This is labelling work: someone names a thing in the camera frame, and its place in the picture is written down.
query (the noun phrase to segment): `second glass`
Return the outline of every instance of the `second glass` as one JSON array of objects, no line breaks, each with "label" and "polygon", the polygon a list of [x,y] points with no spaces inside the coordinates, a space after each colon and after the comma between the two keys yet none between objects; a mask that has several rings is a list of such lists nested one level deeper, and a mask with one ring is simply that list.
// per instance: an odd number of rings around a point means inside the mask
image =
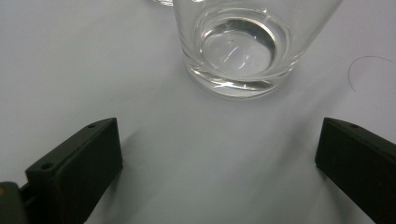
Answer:
[{"label": "second glass", "polygon": [[285,79],[341,2],[174,0],[186,67],[219,94],[265,94]]}]

